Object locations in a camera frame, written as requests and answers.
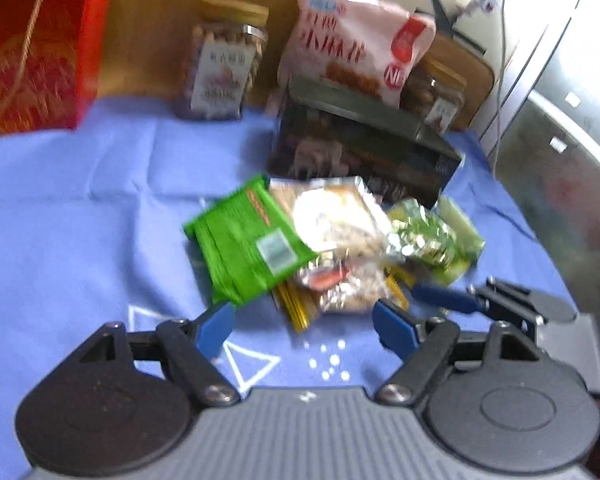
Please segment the wooden board backdrop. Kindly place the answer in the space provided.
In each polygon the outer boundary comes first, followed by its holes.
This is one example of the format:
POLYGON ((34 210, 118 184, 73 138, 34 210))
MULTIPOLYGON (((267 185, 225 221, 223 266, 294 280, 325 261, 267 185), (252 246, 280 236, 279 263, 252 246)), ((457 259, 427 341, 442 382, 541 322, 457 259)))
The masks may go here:
POLYGON ((174 98, 184 88, 193 38, 205 22, 261 25, 268 42, 248 98, 262 103, 298 20, 297 0, 111 0, 102 49, 100 96, 174 98))

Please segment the left nut jar gold lid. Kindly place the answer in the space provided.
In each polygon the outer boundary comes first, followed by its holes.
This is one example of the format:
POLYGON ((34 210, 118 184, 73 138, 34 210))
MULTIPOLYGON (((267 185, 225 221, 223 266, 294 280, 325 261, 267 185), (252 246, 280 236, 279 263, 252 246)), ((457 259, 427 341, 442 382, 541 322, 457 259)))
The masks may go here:
POLYGON ((232 120, 268 44, 268 8, 242 0, 200 0, 176 111, 191 120, 232 120))

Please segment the pink twisted-dough snack bag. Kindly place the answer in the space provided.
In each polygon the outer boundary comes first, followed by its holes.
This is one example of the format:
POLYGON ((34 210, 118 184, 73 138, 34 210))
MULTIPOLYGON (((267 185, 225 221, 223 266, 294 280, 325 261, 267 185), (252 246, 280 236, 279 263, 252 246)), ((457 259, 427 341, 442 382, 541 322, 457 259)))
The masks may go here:
POLYGON ((434 42, 434 19, 385 0, 297 2, 278 84, 285 87, 294 75, 324 78, 399 106, 408 76, 434 42))

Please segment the black sheep storage box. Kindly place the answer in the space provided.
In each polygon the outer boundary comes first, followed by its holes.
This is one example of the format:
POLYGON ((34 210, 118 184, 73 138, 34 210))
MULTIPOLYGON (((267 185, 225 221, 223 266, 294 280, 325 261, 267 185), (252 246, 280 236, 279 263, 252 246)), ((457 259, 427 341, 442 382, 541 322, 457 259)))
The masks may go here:
POLYGON ((386 204, 430 208, 463 156, 415 116, 327 80, 286 85, 268 172, 294 180, 360 177, 386 204))

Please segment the right nut jar gold lid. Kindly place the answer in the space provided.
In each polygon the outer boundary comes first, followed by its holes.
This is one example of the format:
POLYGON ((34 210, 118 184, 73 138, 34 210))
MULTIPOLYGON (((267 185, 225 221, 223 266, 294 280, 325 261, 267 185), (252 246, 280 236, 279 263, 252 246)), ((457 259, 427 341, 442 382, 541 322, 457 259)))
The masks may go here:
POLYGON ((464 84, 449 84, 441 75, 428 73, 420 62, 407 78, 401 94, 401 108, 418 117, 423 125, 442 134, 449 130, 464 105, 464 84))

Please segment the red gift bag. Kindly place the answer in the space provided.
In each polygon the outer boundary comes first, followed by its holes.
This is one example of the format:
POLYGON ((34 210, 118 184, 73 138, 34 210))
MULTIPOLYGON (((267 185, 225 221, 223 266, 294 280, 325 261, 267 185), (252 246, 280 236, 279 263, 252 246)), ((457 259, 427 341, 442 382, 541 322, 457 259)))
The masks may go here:
POLYGON ((0 0, 0 136, 79 125, 98 89, 110 0, 0 0))

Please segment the gold mooncake packet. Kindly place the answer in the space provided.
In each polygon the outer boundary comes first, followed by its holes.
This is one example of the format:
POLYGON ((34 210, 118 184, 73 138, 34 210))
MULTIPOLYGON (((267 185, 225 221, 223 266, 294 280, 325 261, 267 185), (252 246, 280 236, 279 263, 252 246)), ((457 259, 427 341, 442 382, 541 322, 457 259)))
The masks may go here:
POLYGON ((283 311, 296 333, 305 332, 320 316, 321 295, 295 281, 274 287, 272 297, 278 310, 283 311))

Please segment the nut jar gold lid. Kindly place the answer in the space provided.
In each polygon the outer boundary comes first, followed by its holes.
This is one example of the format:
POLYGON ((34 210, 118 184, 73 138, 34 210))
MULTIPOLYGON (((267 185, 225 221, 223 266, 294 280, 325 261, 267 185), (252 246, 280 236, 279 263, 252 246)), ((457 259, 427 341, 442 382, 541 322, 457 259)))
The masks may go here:
POLYGON ((268 44, 268 8, 242 0, 200 0, 176 111, 191 120, 232 120, 268 44))
POLYGON ((449 130, 464 105, 464 84, 449 84, 441 75, 428 73, 420 62, 407 78, 401 94, 401 108, 418 117, 423 125, 442 134, 449 130))

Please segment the clear cake packet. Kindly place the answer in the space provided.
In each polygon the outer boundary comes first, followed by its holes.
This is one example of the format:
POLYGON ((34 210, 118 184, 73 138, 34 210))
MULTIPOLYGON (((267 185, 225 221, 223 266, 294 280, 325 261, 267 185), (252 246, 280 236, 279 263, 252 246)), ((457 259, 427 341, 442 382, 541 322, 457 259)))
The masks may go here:
POLYGON ((272 179, 268 192, 314 252, 388 254, 391 222, 360 177, 272 179))

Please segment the brown cushion board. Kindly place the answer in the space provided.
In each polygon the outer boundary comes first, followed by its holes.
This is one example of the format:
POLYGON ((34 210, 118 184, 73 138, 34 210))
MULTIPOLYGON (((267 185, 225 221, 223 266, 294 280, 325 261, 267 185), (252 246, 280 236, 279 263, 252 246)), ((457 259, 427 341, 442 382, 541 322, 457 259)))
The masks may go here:
POLYGON ((457 113, 453 128, 466 130, 494 87, 494 70, 481 55, 448 35, 437 32, 420 65, 443 80, 464 84, 464 105, 457 113))

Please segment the blue printed tablecloth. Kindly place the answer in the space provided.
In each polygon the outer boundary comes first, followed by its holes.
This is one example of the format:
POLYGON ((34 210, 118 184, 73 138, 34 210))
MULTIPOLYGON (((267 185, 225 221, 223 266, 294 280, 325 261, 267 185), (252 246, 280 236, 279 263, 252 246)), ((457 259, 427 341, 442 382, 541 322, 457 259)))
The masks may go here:
MULTIPOLYGON (((182 225, 264 171, 272 119, 183 122, 166 102, 97 101, 76 130, 0 137, 0 479, 29 469, 14 433, 21 399, 110 321, 130 332, 206 310, 182 225)), ((447 139, 465 160, 444 190, 486 240, 454 283, 502 278, 564 298, 554 262, 471 132, 447 139)), ((321 316, 295 334, 271 296, 236 314, 214 364, 240 393, 363 386, 401 364, 368 315, 321 316)))

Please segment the red spicy snack packet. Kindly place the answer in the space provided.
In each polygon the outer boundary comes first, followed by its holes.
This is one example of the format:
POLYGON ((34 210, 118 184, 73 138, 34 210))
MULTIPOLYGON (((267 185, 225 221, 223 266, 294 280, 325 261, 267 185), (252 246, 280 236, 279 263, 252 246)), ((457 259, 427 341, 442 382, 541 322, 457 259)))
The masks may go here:
POLYGON ((324 292, 344 281, 355 267, 356 263, 349 258, 337 257, 333 252, 324 252, 302 266, 294 279, 308 289, 324 292))

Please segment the green pea snack packet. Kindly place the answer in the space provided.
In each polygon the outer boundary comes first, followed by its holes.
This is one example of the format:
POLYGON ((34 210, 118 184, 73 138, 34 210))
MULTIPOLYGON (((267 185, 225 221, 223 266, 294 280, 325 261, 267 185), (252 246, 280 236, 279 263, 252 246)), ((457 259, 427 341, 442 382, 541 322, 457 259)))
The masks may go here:
POLYGON ((434 209, 414 198, 401 200, 387 216, 394 258, 411 268, 417 281, 449 286, 477 264, 486 247, 464 211, 446 196, 434 209))

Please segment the green tea snack packet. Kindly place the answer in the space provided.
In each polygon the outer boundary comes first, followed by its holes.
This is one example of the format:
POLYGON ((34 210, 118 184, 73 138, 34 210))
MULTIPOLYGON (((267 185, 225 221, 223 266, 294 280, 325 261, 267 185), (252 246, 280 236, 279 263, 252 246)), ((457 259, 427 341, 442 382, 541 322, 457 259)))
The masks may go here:
POLYGON ((183 226, 204 259, 214 304, 248 304, 317 256, 268 192, 269 183, 260 174, 183 226))

